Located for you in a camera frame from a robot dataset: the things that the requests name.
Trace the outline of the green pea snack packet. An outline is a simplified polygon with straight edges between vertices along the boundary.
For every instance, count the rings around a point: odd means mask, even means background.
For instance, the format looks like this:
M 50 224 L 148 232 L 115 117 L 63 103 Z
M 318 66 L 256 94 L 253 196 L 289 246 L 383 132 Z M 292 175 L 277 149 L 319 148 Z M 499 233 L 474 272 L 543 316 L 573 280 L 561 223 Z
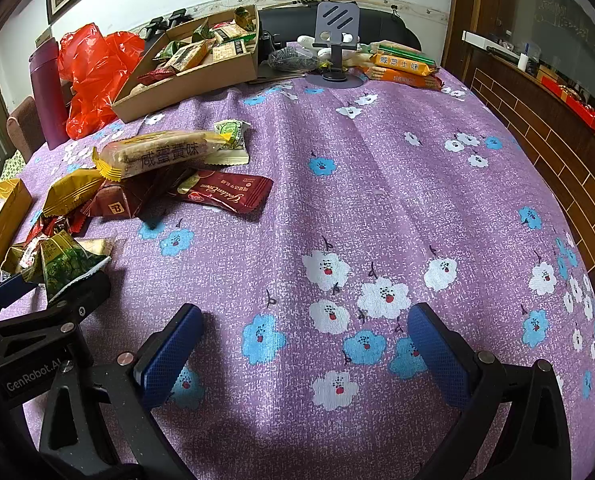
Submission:
M 43 283 L 49 301 L 62 295 L 67 287 L 102 270 L 111 261 L 108 255 L 88 252 L 66 231 L 40 243 Z

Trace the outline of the yellow gold snack packet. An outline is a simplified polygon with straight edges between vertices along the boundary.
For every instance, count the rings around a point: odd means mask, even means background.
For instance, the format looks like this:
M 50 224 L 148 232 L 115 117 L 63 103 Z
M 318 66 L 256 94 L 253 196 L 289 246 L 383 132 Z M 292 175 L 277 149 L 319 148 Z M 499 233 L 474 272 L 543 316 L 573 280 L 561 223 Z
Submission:
M 104 182 L 98 169 L 77 169 L 55 181 L 42 207 L 43 217 L 66 216 L 96 195 Z

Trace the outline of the brown red B snack packet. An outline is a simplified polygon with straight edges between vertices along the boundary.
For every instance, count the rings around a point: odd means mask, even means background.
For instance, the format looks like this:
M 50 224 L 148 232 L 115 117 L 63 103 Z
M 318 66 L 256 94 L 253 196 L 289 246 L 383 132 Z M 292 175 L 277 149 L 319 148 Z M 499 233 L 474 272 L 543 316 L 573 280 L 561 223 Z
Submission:
M 106 180 L 96 194 L 82 208 L 82 213 L 89 218 L 130 219 L 137 217 L 141 210 L 148 185 L 127 179 L 114 182 Z

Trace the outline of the dark red snack packet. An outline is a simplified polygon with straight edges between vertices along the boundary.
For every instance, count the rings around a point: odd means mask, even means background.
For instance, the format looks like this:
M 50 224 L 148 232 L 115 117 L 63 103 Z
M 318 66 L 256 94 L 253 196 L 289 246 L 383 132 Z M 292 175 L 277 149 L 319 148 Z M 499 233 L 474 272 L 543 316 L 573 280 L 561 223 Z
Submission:
M 250 214 L 265 202 L 272 186 L 266 177 L 197 169 L 184 174 L 170 192 L 184 202 Z

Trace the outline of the long yellow rice cracker pack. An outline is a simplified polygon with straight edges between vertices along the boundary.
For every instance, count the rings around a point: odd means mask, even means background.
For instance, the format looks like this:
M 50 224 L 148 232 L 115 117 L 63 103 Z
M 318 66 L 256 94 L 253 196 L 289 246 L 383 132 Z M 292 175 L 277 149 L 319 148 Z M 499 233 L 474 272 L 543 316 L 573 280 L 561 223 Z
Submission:
M 160 131 L 113 141 L 101 151 L 94 148 L 92 162 L 104 179 L 119 182 L 177 162 L 206 159 L 226 144 L 214 131 Z

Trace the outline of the small green candy packet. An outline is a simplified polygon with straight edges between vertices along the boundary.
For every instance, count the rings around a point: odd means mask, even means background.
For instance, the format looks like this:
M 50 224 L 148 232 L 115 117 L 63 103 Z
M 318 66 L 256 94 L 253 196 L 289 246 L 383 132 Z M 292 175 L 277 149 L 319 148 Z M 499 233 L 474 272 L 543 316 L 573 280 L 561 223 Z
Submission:
M 218 151 L 206 157 L 204 160 L 206 165 L 247 165 L 250 162 L 250 155 L 245 144 L 245 133 L 248 129 L 250 129 L 250 124 L 240 119 L 224 119 L 216 122 L 214 130 L 226 143 Z

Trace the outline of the purple floral tablecloth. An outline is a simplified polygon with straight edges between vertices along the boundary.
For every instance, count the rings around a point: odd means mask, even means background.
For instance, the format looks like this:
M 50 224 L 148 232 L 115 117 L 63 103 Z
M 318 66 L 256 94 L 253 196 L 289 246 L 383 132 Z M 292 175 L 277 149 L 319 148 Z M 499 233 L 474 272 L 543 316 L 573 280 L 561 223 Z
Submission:
M 552 362 L 572 474 L 595 466 L 590 256 L 529 152 L 447 77 L 442 91 L 369 81 L 232 87 L 42 148 L 37 203 L 96 148 L 164 130 L 247 124 L 247 174 L 271 179 L 248 217 L 163 197 L 94 219 L 113 243 L 112 296 L 82 330 L 99 362 L 192 302 L 206 332 L 156 418 L 201 479 L 406 479 L 456 418 L 406 330 L 426 302 L 475 349 Z

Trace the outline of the orange biscuit pack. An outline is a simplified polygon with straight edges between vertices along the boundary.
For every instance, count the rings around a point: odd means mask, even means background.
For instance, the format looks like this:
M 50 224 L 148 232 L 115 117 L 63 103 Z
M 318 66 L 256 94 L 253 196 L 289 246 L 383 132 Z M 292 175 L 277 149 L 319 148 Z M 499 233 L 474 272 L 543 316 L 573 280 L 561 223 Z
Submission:
M 372 55 L 361 71 L 372 80 L 397 82 L 418 89 L 441 91 L 444 85 L 435 65 L 386 53 Z

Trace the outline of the purple thermos bottle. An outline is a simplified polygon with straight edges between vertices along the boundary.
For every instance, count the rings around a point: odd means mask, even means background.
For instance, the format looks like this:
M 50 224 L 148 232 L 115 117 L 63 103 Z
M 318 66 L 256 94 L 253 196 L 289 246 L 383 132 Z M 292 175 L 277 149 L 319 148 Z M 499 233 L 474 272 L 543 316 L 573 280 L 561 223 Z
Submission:
M 66 133 L 68 111 L 58 76 L 58 43 L 49 38 L 29 57 L 30 81 L 44 140 L 50 150 L 70 138 Z

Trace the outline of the red plastic bag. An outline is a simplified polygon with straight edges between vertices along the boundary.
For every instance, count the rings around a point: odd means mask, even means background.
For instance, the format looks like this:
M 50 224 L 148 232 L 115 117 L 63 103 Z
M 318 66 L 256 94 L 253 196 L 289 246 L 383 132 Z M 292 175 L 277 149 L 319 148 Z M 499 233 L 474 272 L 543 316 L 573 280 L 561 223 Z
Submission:
M 140 62 L 145 42 L 133 32 L 104 36 L 90 23 L 60 41 L 58 74 L 72 84 L 66 133 L 80 140 L 117 118 L 112 104 Z

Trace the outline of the brown cardboard snack box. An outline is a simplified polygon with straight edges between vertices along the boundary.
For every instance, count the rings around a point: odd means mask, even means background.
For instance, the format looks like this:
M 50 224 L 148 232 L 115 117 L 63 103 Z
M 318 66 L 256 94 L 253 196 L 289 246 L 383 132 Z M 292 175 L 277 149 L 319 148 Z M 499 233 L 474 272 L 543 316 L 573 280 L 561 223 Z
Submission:
M 113 112 L 131 122 L 190 96 L 256 79 L 259 36 L 255 6 L 239 6 L 168 29 L 119 91 Z

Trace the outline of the black mesh pouch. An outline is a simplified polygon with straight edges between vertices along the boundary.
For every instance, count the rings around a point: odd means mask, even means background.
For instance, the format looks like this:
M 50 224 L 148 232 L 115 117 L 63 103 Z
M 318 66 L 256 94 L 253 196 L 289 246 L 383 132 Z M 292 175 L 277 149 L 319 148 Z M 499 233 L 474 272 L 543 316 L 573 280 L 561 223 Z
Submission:
M 317 55 L 302 47 L 292 46 L 270 52 L 267 63 L 273 70 L 282 73 L 308 73 L 319 67 Z

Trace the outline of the green biscuit pack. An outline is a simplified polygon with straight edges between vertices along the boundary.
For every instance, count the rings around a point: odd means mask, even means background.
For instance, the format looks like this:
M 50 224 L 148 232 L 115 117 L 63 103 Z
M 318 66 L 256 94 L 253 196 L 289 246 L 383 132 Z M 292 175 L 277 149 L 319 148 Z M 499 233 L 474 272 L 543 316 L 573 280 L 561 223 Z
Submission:
M 432 60 L 431 58 L 428 58 L 423 53 L 413 52 L 413 51 L 407 50 L 407 49 L 392 47 L 392 46 L 389 46 L 388 44 L 378 44 L 377 52 L 385 53 L 385 54 L 389 54 L 389 55 L 395 55 L 395 56 L 398 56 L 398 58 L 408 58 L 408 60 L 425 63 L 430 66 L 436 65 L 436 62 L 434 60 Z

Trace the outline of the grey phone stand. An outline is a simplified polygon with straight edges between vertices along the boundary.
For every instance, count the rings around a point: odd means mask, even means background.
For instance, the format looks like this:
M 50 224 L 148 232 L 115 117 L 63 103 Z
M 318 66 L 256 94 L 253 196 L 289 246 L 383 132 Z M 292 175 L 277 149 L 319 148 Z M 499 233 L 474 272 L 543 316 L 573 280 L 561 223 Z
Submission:
M 358 88 L 363 81 L 348 75 L 343 66 L 343 51 L 357 51 L 360 10 L 355 2 L 322 1 L 315 21 L 315 48 L 329 48 L 331 66 L 320 74 L 307 74 L 308 84 L 321 88 Z

